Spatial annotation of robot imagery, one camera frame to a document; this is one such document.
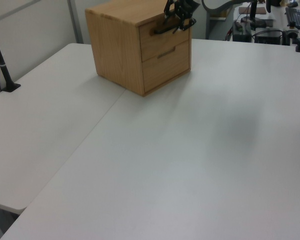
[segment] keyboard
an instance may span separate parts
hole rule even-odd
[[[295,21],[295,27],[300,30],[300,9],[286,7],[285,14],[288,20],[288,26],[290,22]]]

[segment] wooden cabinet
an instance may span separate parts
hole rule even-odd
[[[113,0],[85,10],[98,75],[145,96],[190,71],[191,28],[154,34],[166,3]]]

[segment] wall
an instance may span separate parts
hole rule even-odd
[[[85,44],[90,44],[90,37],[86,22],[85,9],[108,2],[108,0],[74,0],[72,1],[75,4],[79,26],[82,33],[83,42]],[[204,39],[206,35],[206,11],[202,4],[198,9],[194,12],[193,17],[196,19],[196,24],[192,28],[192,38],[194,39]]]
[[[66,0],[40,0],[0,20],[0,49],[13,81],[75,42]]]

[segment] desk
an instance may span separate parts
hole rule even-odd
[[[193,40],[192,71],[126,90],[12,239],[299,240],[300,53]]]
[[[243,7],[247,7],[248,5],[249,5],[249,3],[244,3]],[[259,4],[258,7],[260,7],[260,6],[266,7],[265,4]],[[287,16],[285,15],[285,13],[286,13],[286,7],[271,6],[271,14],[273,14],[275,17],[275,20],[273,21],[273,28],[280,29],[280,30],[287,29],[288,20],[287,20]],[[233,12],[233,20],[236,20],[238,18],[238,16],[239,16],[239,7],[236,7]],[[240,22],[241,17],[244,17],[244,14],[242,14],[238,18],[238,22]]]
[[[0,208],[20,214],[124,88],[96,76],[90,45],[69,44],[0,93]]]

